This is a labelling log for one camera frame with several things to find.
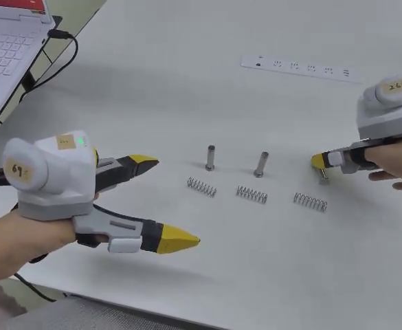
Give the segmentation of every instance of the gray handle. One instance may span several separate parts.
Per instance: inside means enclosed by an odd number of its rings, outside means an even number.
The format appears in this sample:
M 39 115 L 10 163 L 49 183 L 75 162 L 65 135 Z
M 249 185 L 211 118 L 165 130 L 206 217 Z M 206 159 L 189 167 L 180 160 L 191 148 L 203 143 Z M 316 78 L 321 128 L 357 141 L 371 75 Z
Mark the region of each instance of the gray handle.
M 108 236 L 109 252 L 135 253 L 141 248 L 142 222 L 117 218 L 95 208 L 89 214 L 73 217 L 72 222 L 78 234 Z

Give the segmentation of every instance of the tabletop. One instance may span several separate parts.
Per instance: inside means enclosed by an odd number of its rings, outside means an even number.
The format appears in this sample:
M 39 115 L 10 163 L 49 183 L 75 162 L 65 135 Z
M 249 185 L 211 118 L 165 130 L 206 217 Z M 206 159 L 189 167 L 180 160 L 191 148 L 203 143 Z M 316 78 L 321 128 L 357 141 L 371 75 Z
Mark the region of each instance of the tabletop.
M 201 243 L 165 256 L 69 245 L 25 266 L 26 279 L 225 329 L 402 329 L 402 192 L 336 169 L 321 186 L 309 166 L 358 140 L 368 85 L 402 74 L 402 0 L 109 0 L 78 40 L 74 64 L 0 128 L 0 155 L 13 137 L 84 129 L 102 157 L 155 156 L 98 203 Z M 241 67 L 257 55 L 349 68 L 362 84 Z M 238 185 L 267 203 L 236 197 Z M 327 201 L 326 213 L 294 204 L 296 192 Z M 0 188 L 0 215 L 15 196 Z

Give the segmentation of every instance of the power strip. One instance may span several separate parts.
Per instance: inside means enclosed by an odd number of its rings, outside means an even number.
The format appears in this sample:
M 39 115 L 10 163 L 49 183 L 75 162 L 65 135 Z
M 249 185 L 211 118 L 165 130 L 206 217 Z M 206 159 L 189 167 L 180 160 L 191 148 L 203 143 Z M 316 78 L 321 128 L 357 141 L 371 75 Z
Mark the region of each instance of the power strip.
M 266 56 L 244 56 L 242 57 L 241 65 L 251 69 L 361 84 L 356 72 L 346 67 L 316 65 L 312 63 L 297 62 L 294 60 L 280 60 L 278 58 L 270 58 Z

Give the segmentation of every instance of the red laptop screen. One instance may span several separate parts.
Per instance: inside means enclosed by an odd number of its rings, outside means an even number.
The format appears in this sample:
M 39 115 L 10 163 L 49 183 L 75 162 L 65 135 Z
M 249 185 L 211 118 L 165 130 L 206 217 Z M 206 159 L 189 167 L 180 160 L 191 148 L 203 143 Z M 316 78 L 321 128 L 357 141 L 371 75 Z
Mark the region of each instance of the red laptop screen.
M 0 6 L 36 10 L 38 12 L 45 11 L 42 0 L 0 0 Z

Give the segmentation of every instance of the usb cable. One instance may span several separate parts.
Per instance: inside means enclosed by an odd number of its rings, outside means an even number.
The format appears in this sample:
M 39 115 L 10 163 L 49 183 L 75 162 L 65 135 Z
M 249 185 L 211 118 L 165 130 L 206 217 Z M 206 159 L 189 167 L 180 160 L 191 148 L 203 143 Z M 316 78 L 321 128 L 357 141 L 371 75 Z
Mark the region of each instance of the usb cable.
M 26 95 L 28 95 L 29 93 L 31 93 L 32 91 L 34 91 L 35 89 L 42 87 L 43 85 L 45 85 L 46 83 L 48 83 L 49 81 L 53 80 L 55 77 L 57 77 L 64 69 L 66 69 L 67 67 L 69 67 L 69 65 L 71 63 L 73 63 L 73 61 L 76 59 L 77 54 L 78 54 L 78 41 L 76 39 L 75 36 L 73 36 L 72 34 L 70 34 L 69 32 L 66 31 L 62 31 L 62 30 L 50 30 L 48 32 L 48 37 L 52 38 L 52 39 L 63 39 L 63 40 L 67 40 L 67 39 L 71 39 L 74 44 L 76 45 L 76 50 L 74 51 L 74 55 L 71 57 L 71 59 L 64 64 L 59 70 L 57 70 L 52 76 L 46 78 L 43 82 L 37 83 L 33 86 L 33 88 L 27 90 L 25 93 L 23 93 L 21 95 L 21 98 L 19 99 L 19 103 L 22 102 L 22 100 L 24 99 L 24 97 L 26 97 Z

